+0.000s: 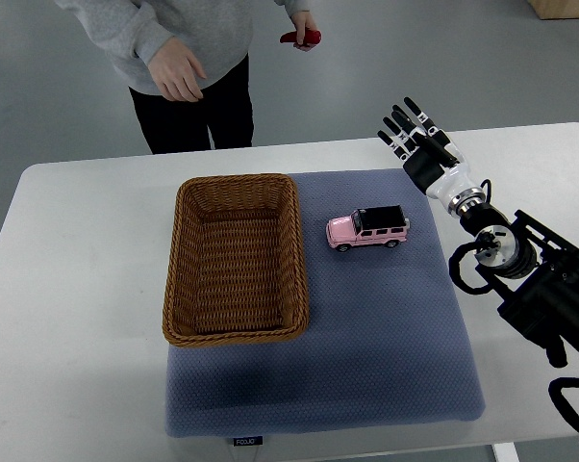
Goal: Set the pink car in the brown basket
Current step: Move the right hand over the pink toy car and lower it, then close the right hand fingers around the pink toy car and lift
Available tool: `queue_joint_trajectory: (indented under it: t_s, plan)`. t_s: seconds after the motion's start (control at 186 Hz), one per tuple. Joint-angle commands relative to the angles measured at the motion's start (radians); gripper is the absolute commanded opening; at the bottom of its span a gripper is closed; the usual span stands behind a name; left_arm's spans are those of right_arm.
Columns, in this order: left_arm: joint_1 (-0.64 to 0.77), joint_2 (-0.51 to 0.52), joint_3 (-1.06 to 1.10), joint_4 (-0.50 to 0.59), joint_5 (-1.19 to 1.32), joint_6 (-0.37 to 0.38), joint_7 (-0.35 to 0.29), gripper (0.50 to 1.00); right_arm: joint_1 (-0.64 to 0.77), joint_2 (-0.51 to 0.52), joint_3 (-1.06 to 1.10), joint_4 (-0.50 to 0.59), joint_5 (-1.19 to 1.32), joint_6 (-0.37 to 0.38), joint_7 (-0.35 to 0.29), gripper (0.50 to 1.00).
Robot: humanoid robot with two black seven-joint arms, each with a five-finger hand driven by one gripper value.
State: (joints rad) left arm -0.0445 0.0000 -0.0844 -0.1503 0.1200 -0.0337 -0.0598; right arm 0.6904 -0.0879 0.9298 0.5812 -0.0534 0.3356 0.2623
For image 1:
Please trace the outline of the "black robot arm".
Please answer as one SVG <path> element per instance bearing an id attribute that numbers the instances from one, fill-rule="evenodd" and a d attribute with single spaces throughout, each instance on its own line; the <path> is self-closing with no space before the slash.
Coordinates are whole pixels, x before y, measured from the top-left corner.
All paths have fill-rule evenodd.
<path id="1" fill-rule="evenodd" d="M 579 353 L 579 248 L 522 211 L 508 220 L 491 205 L 491 183 L 475 183 L 458 146 L 411 98 L 393 106 L 379 138 L 414 185 L 472 237 L 448 261 L 469 295 L 496 292 L 499 316 L 544 349 L 555 368 L 566 346 Z"/>

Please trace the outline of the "person's left hand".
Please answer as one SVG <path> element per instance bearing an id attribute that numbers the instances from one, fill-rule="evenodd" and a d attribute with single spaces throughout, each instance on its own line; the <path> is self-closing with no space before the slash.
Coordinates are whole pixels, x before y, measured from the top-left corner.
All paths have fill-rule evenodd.
<path id="1" fill-rule="evenodd" d="M 296 42 L 293 46 L 301 51 L 310 51 L 314 45 L 305 41 L 307 31 L 316 31 L 317 25 L 310 11 L 299 11 L 292 14 L 290 21 L 296 32 Z"/>

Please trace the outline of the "person's right hand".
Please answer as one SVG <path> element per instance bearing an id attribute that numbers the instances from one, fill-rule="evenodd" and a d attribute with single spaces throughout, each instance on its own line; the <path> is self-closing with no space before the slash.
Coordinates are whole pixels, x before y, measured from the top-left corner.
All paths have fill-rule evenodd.
<path id="1" fill-rule="evenodd" d="M 195 103 L 204 98 L 197 79 L 206 79 L 204 68 L 178 38 L 170 38 L 147 65 L 162 96 L 170 102 Z"/>

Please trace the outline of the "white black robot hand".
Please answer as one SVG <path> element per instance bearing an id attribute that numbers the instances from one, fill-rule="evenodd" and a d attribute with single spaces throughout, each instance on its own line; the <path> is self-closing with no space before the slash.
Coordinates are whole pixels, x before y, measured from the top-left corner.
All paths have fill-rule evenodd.
<path id="1" fill-rule="evenodd" d="M 379 130 L 377 136 L 404 162 L 403 168 L 416 187 L 437 199 L 448 213 L 466 213 L 482 204 L 483 189 L 469 178 L 469 165 L 458 146 L 413 99 L 405 97 L 404 103 L 427 134 L 403 109 L 393 105 L 392 120 L 383 118 L 391 135 Z"/>

